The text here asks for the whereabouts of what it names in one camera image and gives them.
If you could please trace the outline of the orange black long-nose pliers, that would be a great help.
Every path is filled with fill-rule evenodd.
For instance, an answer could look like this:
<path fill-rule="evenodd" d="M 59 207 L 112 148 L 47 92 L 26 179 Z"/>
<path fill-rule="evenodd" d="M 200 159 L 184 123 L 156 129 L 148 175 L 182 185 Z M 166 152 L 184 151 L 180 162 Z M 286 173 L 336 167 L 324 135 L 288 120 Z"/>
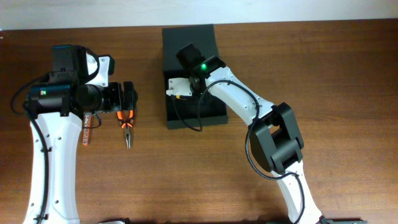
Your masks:
<path fill-rule="evenodd" d="M 126 141 L 126 146 L 128 149 L 131 148 L 131 139 L 132 139 L 132 134 L 131 134 L 131 129 L 134 126 L 134 111 L 129 110 L 129 115 L 128 117 L 124 117 L 124 115 L 127 113 L 127 111 L 118 111 L 117 112 L 117 118 L 120 124 L 121 129 L 124 131 L 124 139 Z"/>

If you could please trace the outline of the yellow black stubby screwdriver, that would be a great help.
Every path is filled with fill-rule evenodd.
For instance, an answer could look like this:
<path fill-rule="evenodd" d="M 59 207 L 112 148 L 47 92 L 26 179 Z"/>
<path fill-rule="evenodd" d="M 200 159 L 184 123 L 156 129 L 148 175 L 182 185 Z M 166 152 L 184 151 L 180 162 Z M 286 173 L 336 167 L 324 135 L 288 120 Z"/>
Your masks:
<path fill-rule="evenodd" d="M 178 100 L 186 100 L 189 97 L 188 96 L 183 96 L 183 95 L 176 95 L 175 98 L 178 99 Z"/>

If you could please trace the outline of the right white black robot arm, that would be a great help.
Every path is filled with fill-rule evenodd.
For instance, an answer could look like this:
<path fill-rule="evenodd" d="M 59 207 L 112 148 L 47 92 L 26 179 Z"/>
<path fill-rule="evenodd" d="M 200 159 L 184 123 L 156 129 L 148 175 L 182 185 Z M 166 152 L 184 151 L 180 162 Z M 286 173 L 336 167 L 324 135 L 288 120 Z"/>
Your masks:
<path fill-rule="evenodd" d="M 277 182 L 292 223 L 325 223 L 310 193 L 303 168 L 304 147 L 293 109 L 255 94 L 217 56 L 204 57 L 193 45 L 176 58 L 188 73 L 187 86 L 201 99 L 210 94 L 230 107 L 248 126 L 245 154 L 261 177 Z"/>

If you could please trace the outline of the orange socket bit rail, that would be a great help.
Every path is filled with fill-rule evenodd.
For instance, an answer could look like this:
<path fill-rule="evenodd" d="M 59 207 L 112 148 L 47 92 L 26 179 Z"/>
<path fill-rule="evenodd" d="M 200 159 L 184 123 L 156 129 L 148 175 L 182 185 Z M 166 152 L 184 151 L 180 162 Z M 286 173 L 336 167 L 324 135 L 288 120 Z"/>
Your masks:
<path fill-rule="evenodd" d="M 90 142 L 91 115 L 86 114 L 83 120 L 82 144 L 88 146 Z"/>

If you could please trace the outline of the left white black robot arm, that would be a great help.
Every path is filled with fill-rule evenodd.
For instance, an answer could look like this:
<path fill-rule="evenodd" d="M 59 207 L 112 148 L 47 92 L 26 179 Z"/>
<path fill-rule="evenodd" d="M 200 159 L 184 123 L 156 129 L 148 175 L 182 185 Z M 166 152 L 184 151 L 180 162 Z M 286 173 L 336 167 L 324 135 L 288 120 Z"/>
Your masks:
<path fill-rule="evenodd" d="M 29 84 L 22 105 L 33 139 L 32 181 L 24 223 L 79 223 L 76 151 L 85 117 L 116 113 L 131 147 L 137 93 L 132 82 L 109 82 L 115 61 L 80 45 L 52 47 L 52 70 Z"/>

